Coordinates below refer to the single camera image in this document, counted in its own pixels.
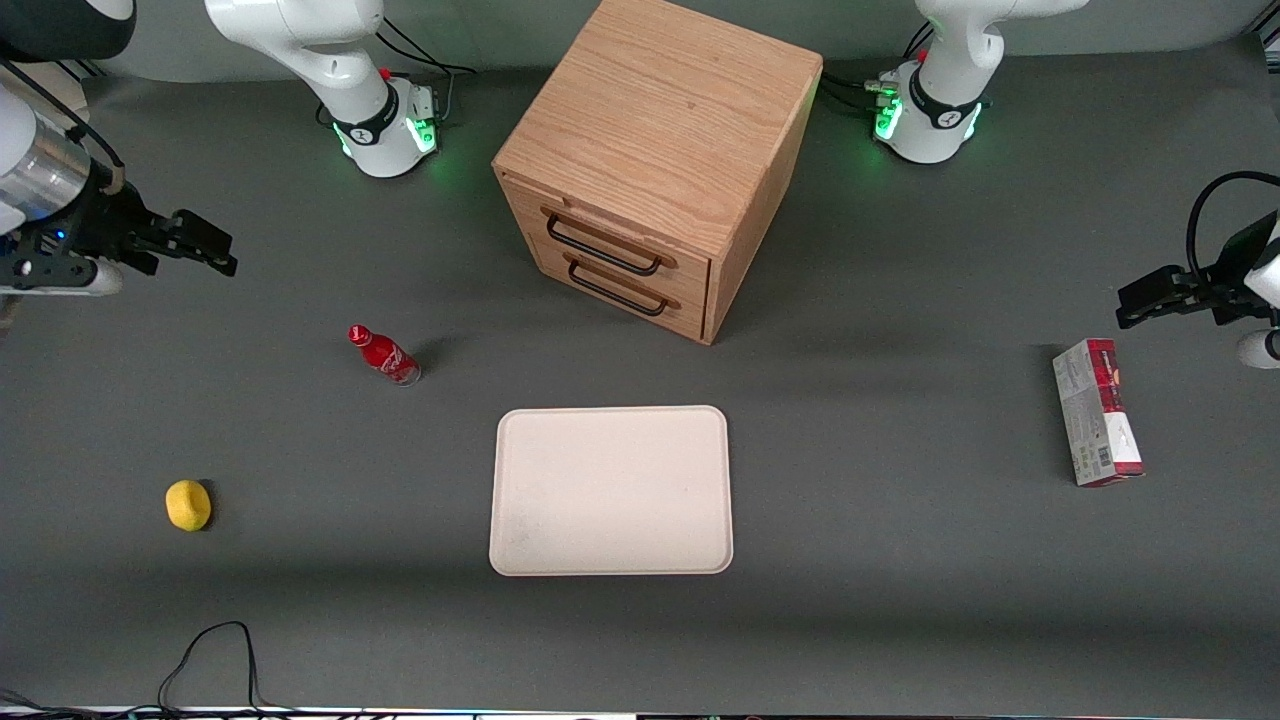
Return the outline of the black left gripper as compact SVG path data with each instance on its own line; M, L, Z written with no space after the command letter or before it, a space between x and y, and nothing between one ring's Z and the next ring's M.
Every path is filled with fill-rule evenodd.
M1277 214L1271 211L1228 238L1207 277L1217 324L1228 324L1235 316L1256 316L1277 325ZM1196 277L1180 266L1161 266L1125 284L1117 291L1117 325L1123 331L1156 318L1213 307L1201 297Z

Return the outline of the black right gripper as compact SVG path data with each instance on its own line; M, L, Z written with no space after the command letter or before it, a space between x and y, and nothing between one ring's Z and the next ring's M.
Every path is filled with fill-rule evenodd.
M10 237L3 243L4 287L118 287L118 265L156 275L160 258L198 263L225 277L238 268L227 232L186 209L160 217L134 190L86 190Z

